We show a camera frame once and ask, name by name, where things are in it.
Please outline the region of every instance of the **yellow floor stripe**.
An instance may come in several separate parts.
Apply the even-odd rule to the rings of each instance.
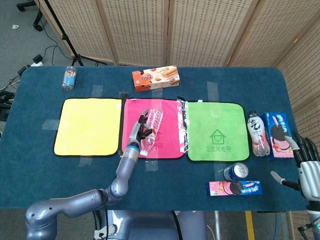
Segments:
[[[251,211],[245,211],[246,230],[248,232],[248,240],[255,240],[254,224],[252,222]]]

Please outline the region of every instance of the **clear plastic bottle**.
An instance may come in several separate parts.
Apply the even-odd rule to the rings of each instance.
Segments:
[[[164,113],[159,108],[151,108],[148,114],[146,124],[152,128],[152,133],[145,139],[141,140],[141,152],[140,155],[148,156],[148,152],[153,148],[156,141],[156,136],[160,128]]]
[[[265,125],[255,110],[249,112],[247,127],[251,135],[254,155],[257,157],[269,155],[270,146],[266,138]]]

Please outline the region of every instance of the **blue tablecloth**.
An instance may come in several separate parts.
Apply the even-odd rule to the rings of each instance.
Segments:
[[[53,153],[55,130],[44,130],[46,120],[58,120],[65,99],[91,97],[93,86],[103,86],[102,97],[151,98],[152,92],[136,93],[132,71],[143,67],[78,67],[74,91],[62,88],[65,67],[30,67],[22,75],[0,140],[0,208],[27,208],[35,201],[64,198],[91,189],[107,188],[115,178],[120,156],[58,157]],[[207,81],[217,83],[220,102],[242,105],[246,117],[257,113],[286,112],[292,130],[296,124],[283,75],[276,68],[179,67],[180,86],[163,89],[162,97],[187,101],[208,100]],[[207,196],[206,183],[223,180],[218,162],[159,160],[157,171],[146,171],[139,160],[118,210],[303,210],[300,193],[278,184],[270,175],[277,171],[296,181],[293,159],[267,160],[253,154],[244,163],[248,180],[260,180],[263,195]]]

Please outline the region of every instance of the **gray carpet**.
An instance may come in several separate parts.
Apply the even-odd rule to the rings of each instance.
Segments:
[[[45,49],[55,43],[50,40],[45,31],[38,32],[32,26],[37,15],[36,6],[28,7],[24,12],[18,11],[16,4],[19,0],[0,0],[0,88],[6,86],[9,80],[17,75],[17,71],[27,64],[32,64],[32,58],[36,55],[44,55]],[[50,26],[42,18],[42,22],[50,37],[58,41]],[[12,29],[12,25],[19,25],[18,29]],[[52,64],[53,47],[46,52],[43,63],[45,66]],[[94,66],[95,63],[83,60],[85,66]],[[57,66],[68,66],[71,60],[65,58],[59,49],[55,49],[53,64]],[[5,127],[0,122],[0,131]],[[25,209],[1,209],[0,210],[0,239],[23,239],[26,227],[24,222]],[[252,213],[255,239],[272,240],[275,230],[274,213]],[[213,212],[207,212],[207,223],[215,232],[215,218]],[[247,229],[244,212],[220,212],[220,239],[221,240],[246,240]],[[278,231],[276,239],[288,240],[289,227],[286,213],[278,213]],[[58,217],[59,234],[58,240],[90,240],[94,234],[94,222],[91,213],[84,216],[69,219],[63,215]],[[208,239],[213,240],[208,230]]]

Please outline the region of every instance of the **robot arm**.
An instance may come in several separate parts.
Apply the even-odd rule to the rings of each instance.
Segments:
[[[271,171],[273,178],[280,184],[301,192],[307,200],[307,212],[310,224],[298,228],[305,240],[307,237],[304,233],[306,229],[312,229],[314,239],[320,240],[320,158],[316,145],[309,139],[303,138],[298,133],[293,135],[297,143],[288,136],[285,140],[290,144],[294,159],[296,162],[299,181],[288,181],[280,177],[275,171]]]
[[[152,133],[146,124],[148,109],[146,109],[134,124],[129,141],[121,156],[116,170],[116,179],[107,189],[93,189],[66,198],[52,198],[39,201],[31,205],[25,213],[27,240],[53,240],[58,234],[57,215],[65,214],[76,218],[101,208],[106,200],[107,204],[115,204],[128,191],[128,181],[138,161],[140,142]]]

